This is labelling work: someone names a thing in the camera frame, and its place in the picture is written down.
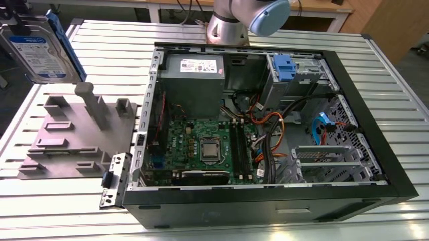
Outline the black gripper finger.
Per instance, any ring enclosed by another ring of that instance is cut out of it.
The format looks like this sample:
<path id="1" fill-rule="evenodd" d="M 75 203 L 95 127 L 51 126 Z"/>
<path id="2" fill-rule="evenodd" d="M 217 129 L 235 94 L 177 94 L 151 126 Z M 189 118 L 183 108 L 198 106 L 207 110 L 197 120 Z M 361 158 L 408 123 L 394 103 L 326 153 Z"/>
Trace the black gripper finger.
<path id="1" fill-rule="evenodd" d="M 22 21 L 22 18 L 15 10 L 11 12 L 11 24 L 9 24 L 11 31 L 18 36 L 28 36 L 30 35 L 30 28 Z"/>

